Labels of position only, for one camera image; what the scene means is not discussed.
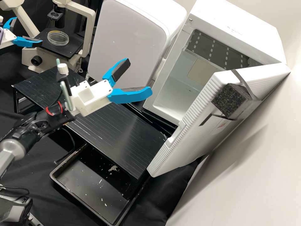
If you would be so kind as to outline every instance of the petri dish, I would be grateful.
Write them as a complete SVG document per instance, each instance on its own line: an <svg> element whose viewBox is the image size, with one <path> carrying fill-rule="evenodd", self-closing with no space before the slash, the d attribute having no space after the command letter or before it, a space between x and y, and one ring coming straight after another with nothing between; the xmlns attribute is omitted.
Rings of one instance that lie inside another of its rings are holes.
<svg viewBox="0 0 301 226"><path fill-rule="evenodd" d="M55 46L65 46L69 43L69 36L58 30L48 32L47 39Z"/></svg>

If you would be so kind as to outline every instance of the black ramp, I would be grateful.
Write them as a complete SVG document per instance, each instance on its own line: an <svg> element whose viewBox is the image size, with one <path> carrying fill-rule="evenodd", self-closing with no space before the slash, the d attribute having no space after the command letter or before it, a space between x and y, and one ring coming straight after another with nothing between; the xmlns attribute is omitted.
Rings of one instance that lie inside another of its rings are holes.
<svg viewBox="0 0 301 226"><path fill-rule="evenodd" d="M14 87L37 105L45 108L53 103L61 91L55 80L56 72L57 69L54 67ZM72 71L68 79L72 86L74 79L84 81L84 78ZM67 126L136 179L145 172L166 140L161 132L124 106L114 103L87 117L78 115L77 120Z"/></svg>

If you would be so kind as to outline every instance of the drip tray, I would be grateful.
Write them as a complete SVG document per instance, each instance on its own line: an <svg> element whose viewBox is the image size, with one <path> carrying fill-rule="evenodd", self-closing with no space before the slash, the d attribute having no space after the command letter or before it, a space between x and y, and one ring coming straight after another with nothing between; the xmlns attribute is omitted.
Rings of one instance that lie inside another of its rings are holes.
<svg viewBox="0 0 301 226"><path fill-rule="evenodd" d="M91 155L94 164L86 161ZM129 176L88 144L56 167L50 177L108 225L119 225L136 199L127 200L122 193L129 187Z"/></svg>

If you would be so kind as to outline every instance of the microscope focus knob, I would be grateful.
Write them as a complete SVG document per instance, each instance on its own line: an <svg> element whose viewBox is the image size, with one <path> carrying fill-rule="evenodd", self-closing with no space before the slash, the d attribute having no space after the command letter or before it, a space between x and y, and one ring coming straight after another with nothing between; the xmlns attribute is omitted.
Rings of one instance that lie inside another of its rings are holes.
<svg viewBox="0 0 301 226"><path fill-rule="evenodd" d="M31 63L34 65L34 66L39 66L41 63L43 62L42 58L40 56L34 56L32 59L31 59Z"/></svg>
<svg viewBox="0 0 301 226"><path fill-rule="evenodd" d="M57 69L59 71L59 73L61 75L68 75L69 74L69 69L68 69L68 66L67 64L65 63L60 63L58 66L57 66Z"/></svg>

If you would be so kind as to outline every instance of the white knob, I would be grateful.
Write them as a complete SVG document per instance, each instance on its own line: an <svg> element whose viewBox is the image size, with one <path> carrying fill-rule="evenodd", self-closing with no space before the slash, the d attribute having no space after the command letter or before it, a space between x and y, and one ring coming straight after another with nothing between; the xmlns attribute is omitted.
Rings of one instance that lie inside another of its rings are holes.
<svg viewBox="0 0 301 226"><path fill-rule="evenodd" d="M65 74L65 75L68 75L68 74L69 74L68 66L67 66L67 64L65 64L65 63L60 63L60 64L57 66L57 69L59 70L59 73L60 73L60 74Z"/></svg>

